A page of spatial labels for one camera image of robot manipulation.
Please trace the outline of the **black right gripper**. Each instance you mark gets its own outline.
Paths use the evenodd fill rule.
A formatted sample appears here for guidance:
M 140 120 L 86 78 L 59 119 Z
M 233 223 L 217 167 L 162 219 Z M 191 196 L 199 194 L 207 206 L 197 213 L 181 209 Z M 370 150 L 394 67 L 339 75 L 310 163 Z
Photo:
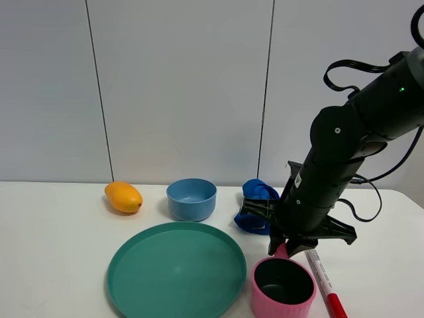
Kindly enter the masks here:
M 355 175 L 358 164 L 318 166 L 288 162 L 290 178 L 279 199 L 243 199 L 240 212 L 263 218 L 277 232 L 270 232 L 268 255 L 286 243 L 288 258 L 313 250 L 319 239 L 356 240 L 354 227 L 330 216 L 330 210 Z

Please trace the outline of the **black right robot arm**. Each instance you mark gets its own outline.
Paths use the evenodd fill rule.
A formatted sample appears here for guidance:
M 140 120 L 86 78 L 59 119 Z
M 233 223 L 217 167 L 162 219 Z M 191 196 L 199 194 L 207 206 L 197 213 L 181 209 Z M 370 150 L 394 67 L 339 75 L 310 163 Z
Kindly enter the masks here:
M 320 110 L 310 129 L 311 149 L 303 163 L 289 162 L 290 178 L 279 199 L 244 199 L 242 213 L 270 224 L 269 255 L 285 246 L 288 256 L 313 249 L 321 239 L 356 240 L 354 227 L 329 213 L 363 161 L 388 143 L 423 128 L 423 49 L 400 52 L 376 67 L 352 60 L 347 66 L 378 73 L 353 88 L 342 106 Z

